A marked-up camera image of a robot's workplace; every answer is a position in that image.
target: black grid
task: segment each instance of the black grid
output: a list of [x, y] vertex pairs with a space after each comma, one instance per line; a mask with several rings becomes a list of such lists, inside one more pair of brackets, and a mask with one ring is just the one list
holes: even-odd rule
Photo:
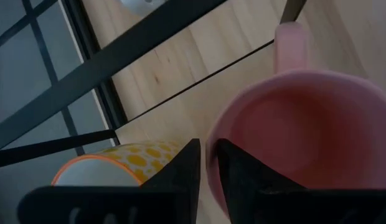
[[[70, 72], [65, 78], [59, 80], [50, 89], [43, 92], [25, 107], [0, 123], [0, 149], [13, 140], [19, 138], [32, 128], [38, 126], [54, 114], [62, 111], [69, 104], [73, 103], [75, 100], [97, 86], [99, 86], [97, 87], [99, 90], [109, 90], [106, 96], [101, 98], [104, 102], [101, 102], [101, 105], [104, 105], [105, 109], [108, 109], [105, 110], [109, 111], [108, 118], [113, 118], [113, 121], [110, 122], [110, 130], [107, 132], [99, 131], [91, 133], [89, 137], [87, 137], [87, 135], [81, 135], [59, 139], [56, 143], [55, 149], [48, 152], [45, 152], [44, 150], [48, 144], [53, 144], [52, 141], [38, 143], [35, 144], [34, 147], [32, 147], [33, 145], [30, 145], [0, 151], [0, 161], [2, 161], [0, 166], [66, 150], [71, 146], [82, 146], [84, 144], [90, 144], [108, 138], [116, 138], [115, 129], [125, 124], [126, 118], [124, 112], [122, 111], [122, 107], [119, 105], [120, 100], [118, 99], [118, 96], [116, 94], [115, 97], [114, 95], [111, 95], [112, 92], [115, 92], [114, 86], [110, 85], [103, 89], [101, 88], [103, 83], [106, 85], [111, 76], [113, 76], [116, 72], [125, 68], [127, 65], [134, 62], [136, 59], [140, 58], [142, 55], [172, 37], [174, 34], [178, 33], [180, 30], [207, 14], [226, 0], [168, 0], [157, 10], [152, 12], [101, 50], [98, 48], [97, 41], [93, 35], [92, 28], [90, 27], [82, 3], [80, 1], [73, 0], [61, 1], [64, 3], [66, 14], [72, 24], [72, 29], [76, 34], [78, 46], [80, 47], [84, 60], [86, 61]], [[44, 2], [38, 5], [35, 9], [31, 10], [30, 15], [34, 15], [36, 18], [37, 15], [45, 11], [43, 9], [49, 8], [54, 2], [54, 0], [44, 0]], [[306, 0], [287, 0], [281, 22], [295, 21], [305, 2]], [[17, 24], [26, 26], [26, 24], [29, 23], [31, 23], [31, 20], [25, 16]], [[6, 31], [6, 33], [0, 37], [0, 43], [3, 44], [6, 41], [6, 38], [10, 38], [12, 34], [14, 35], [17, 33], [14, 30], [17, 30], [17, 26], [12, 26], [8, 31]], [[217, 72], [209, 75], [207, 78], [188, 86], [179, 93], [164, 100], [157, 106], [169, 101], [178, 94], [181, 94], [193, 86], [198, 85], [204, 80], [218, 74], [220, 71], [232, 66], [233, 64], [241, 61], [243, 58], [248, 57], [272, 43], [273, 40], [262, 45], [246, 56], [232, 62], [230, 65], [221, 68]], [[143, 114], [153, 110], [155, 107], [147, 110]], [[15, 159], [15, 157], [18, 157], [17, 155], [21, 154], [23, 154], [24, 157]]]

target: orange cup rim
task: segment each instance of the orange cup rim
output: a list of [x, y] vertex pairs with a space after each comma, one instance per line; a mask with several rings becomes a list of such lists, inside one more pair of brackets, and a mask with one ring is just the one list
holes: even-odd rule
[[137, 181], [139, 186], [143, 184], [143, 182], [141, 180], [139, 180], [139, 178], [134, 174], [134, 172], [130, 168], [124, 166], [122, 163], [118, 162], [117, 160], [114, 160], [114, 159], [111, 159], [109, 157], [102, 156], [102, 155], [83, 155], [83, 156], [78, 156], [78, 157], [68, 161], [56, 173], [54, 179], [52, 180], [52, 183], [50, 183], [50, 184], [54, 186], [57, 183], [57, 181], [59, 180], [59, 177], [63, 174], [64, 171], [66, 171], [74, 163], [82, 161], [82, 160], [85, 160], [85, 159], [99, 159], [101, 161], [110, 162], [110, 163], [118, 166], [119, 168], [123, 169], [127, 173], [129, 173], [129, 175], [131, 175], [133, 177], [133, 179]]

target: light wood surface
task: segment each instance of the light wood surface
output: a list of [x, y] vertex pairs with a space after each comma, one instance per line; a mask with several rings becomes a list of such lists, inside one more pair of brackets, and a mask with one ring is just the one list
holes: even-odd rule
[[[118, 11], [112, 15], [113, 19], [117, 13], [118, 16], [131, 16], [120, 12], [126, 9], [116, 7], [118, 3], [115, 0], [106, 2], [110, 6], [113, 4], [113, 10]], [[114, 77], [114, 81], [119, 84], [117, 90], [123, 104], [131, 106], [126, 108], [127, 114], [136, 116], [164, 97], [183, 89], [184, 85], [196, 82], [272, 39], [283, 4], [284, 1], [252, 0], [240, 3], [229, 0], [163, 43], [158, 50], [151, 52], [154, 55], [145, 55], [142, 60], [125, 68]], [[106, 15], [100, 17], [104, 19], [97, 19], [96, 23], [105, 26], [111, 22], [111, 19], [106, 21]], [[308, 0], [298, 21], [308, 32], [311, 68], [367, 78], [386, 91], [386, 0]], [[124, 29], [133, 24], [130, 21], [117, 23]], [[114, 32], [112, 37], [115, 38], [115, 31], [99, 35], [110, 40], [111, 32]], [[179, 61], [170, 65], [167, 58]], [[187, 142], [191, 138], [200, 138], [202, 180], [198, 223], [229, 223], [207, 183], [204, 143], [209, 129], [222, 108], [240, 90], [272, 76], [272, 66], [271, 45], [117, 130], [121, 143], [146, 139]], [[166, 72], [172, 72], [181, 86], [168, 83], [172, 79], [168, 79], [170, 74]]]

